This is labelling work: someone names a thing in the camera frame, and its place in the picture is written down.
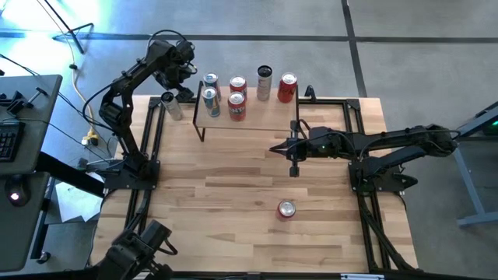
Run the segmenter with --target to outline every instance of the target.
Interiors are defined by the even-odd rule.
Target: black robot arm
[[[348,133],[331,128],[311,128],[309,138],[287,138],[270,151],[286,156],[293,162],[290,175],[299,176],[298,162],[308,157],[351,159],[359,179],[369,180],[390,168],[423,156],[449,156],[457,147],[451,132],[441,126],[417,126],[400,131],[382,132],[375,135]],[[366,156],[369,151],[401,148],[382,157]]]
[[[166,41],[155,40],[150,44],[146,56],[137,59],[129,70],[123,71],[122,77],[114,80],[103,96],[99,115],[116,134],[124,151],[123,167],[133,177],[146,179],[154,169],[150,166],[147,155],[140,152],[130,129],[133,91],[153,75],[164,89],[177,89],[177,99],[189,100],[194,93],[181,83],[195,74],[190,67],[193,59],[194,45],[191,42],[181,40],[174,46]],[[116,97],[121,98],[120,102],[114,102]]]

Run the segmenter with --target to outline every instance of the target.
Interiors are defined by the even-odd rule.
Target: black desk
[[[103,197],[103,184],[101,182],[40,151],[61,82],[60,75],[0,77],[0,93],[4,93],[8,99],[12,98],[16,90],[27,99],[37,92],[35,90],[37,87],[48,93],[48,96],[39,95],[33,101],[33,108],[22,109],[17,114],[20,121],[26,124],[23,138],[14,162],[0,163],[0,176],[29,174],[34,170],[48,172],[52,177]],[[0,121],[3,120],[7,120],[5,122],[17,121],[7,113],[6,107],[0,107]]]
[[[39,95],[33,101],[33,108],[22,109],[17,114],[20,121],[26,124],[19,150],[13,162],[0,163],[0,226],[2,228],[0,229],[0,248],[2,249],[0,271],[19,270],[26,263],[49,177],[58,178],[84,191],[103,197],[103,184],[100,181],[41,152],[61,81],[60,75],[0,77],[0,93],[4,93],[8,99],[12,98],[16,90],[29,99],[37,92],[35,90],[37,87],[48,94],[48,96]],[[5,122],[18,121],[12,119],[6,109],[6,107],[0,107],[0,122],[7,119]],[[30,201],[20,208],[14,208],[10,204],[4,191],[5,178],[13,174],[25,175],[31,189]]]
[[[24,267],[30,250],[33,232],[37,225],[45,187],[50,178],[48,173],[27,175],[31,199],[23,207],[14,207],[4,194],[0,194],[0,272],[17,271]],[[0,178],[0,186],[5,179]]]
[[[22,109],[18,113],[19,118],[41,121],[25,121],[26,127],[16,160],[12,163],[0,163],[0,175],[27,174],[35,169],[47,133],[47,124],[44,122],[50,121],[61,82],[60,75],[0,77],[0,93],[4,93],[7,98],[12,98],[17,90],[29,99],[37,92],[37,87],[48,93],[48,96],[39,95],[33,101],[33,108]],[[0,107],[0,121],[9,118],[12,116],[7,113],[6,107]]]

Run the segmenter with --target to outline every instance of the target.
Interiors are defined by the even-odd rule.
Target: power cord
[[[47,9],[41,4],[40,0],[37,0],[38,4],[40,7],[47,13],[47,15],[52,19],[54,22],[55,26],[61,31],[61,35],[64,37],[66,43],[69,46],[69,50],[71,51],[71,57],[72,57],[72,64],[69,65],[70,69],[72,70],[72,87],[75,89],[76,94],[78,94],[79,98],[82,100],[82,102],[86,102],[85,97],[81,94],[81,92],[78,89],[78,86],[76,85],[76,71],[78,71],[78,66],[76,66],[75,62],[75,54],[74,51],[72,50],[71,44],[69,43],[68,38],[65,35],[65,32],[62,30],[62,28],[57,24],[57,21],[52,17],[52,15],[47,11]],[[88,106],[88,113],[91,119],[93,119],[93,111],[92,107]],[[83,137],[82,139],[82,144],[88,145],[89,143],[92,143],[93,145],[98,145],[98,140],[99,140],[99,135],[96,133],[95,128],[94,128],[94,123],[90,123],[90,129],[86,136]]]

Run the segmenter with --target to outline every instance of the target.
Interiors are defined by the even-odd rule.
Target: desk
[[[133,97],[132,131],[138,141],[149,98]],[[385,131],[380,100],[360,103],[366,133]],[[157,253],[156,262],[175,271],[367,270],[346,160],[308,159],[300,164],[300,177],[291,178],[290,162],[268,151],[288,132],[216,129],[207,131],[205,142],[200,142],[192,125],[194,105],[181,106],[183,120],[167,117],[164,122],[160,182],[149,209],[150,219],[173,230],[170,242],[179,254]],[[340,107],[300,105],[300,117],[310,126],[345,130]],[[152,147],[153,137],[149,139]],[[104,257],[123,230],[129,196],[130,191],[115,191],[103,205],[93,263]],[[402,202],[393,194],[378,196],[387,236],[416,266]],[[292,221],[279,222],[275,210],[284,198],[294,200],[297,210]],[[378,256],[375,239],[373,244]]]
[[[27,174],[35,169],[41,146],[47,133],[47,122],[50,121],[54,110],[61,82],[62,77],[60,75],[0,78],[0,93],[4,93],[7,99],[11,99],[15,91],[19,91],[28,100],[37,92],[35,90],[37,87],[40,87],[48,94],[48,96],[40,94],[33,101],[33,108],[24,108],[17,114],[18,118],[40,121],[24,121],[26,126],[16,159],[11,163],[0,163],[0,175]],[[7,108],[0,107],[0,121],[10,118],[12,116],[7,113]]]
[[[48,178],[49,174],[43,172],[27,175],[26,182],[31,199],[23,207],[13,206],[5,196],[4,190],[1,190],[0,272],[18,271],[26,263]],[[0,187],[3,188],[4,185],[5,178],[0,177]]]

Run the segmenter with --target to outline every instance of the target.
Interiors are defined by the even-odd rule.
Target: wooden table
[[[133,102],[132,131],[140,142],[149,96],[134,96]],[[385,131],[380,100],[360,102],[366,133]],[[367,271],[346,160],[308,159],[300,164],[300,177],[291,178],[290,162],[268,151],[288,132],[216,129],[208,130],[205,142],[200,142],[192,125],[194,105],[181,106],[185,118],[167,117],[164,123],[160,182],[149,210],[149,219],[173,230],[170,242],[179,254],[158,252],[157,262],[175,271]],[[300,117],[312,127],[345,130],[340,107],[300,105]],[[152,147],[153,135],[149,139]],[[103,258],[123,230],[129,195],[130,191],[116,191],[105,201],[93,263]],[[401,200],[390,193],[378,196],[386,234],[416,267]],[[291,221],[275,218],[282,199],[296,204]],[[380,264],[376,239],[373,244]]]

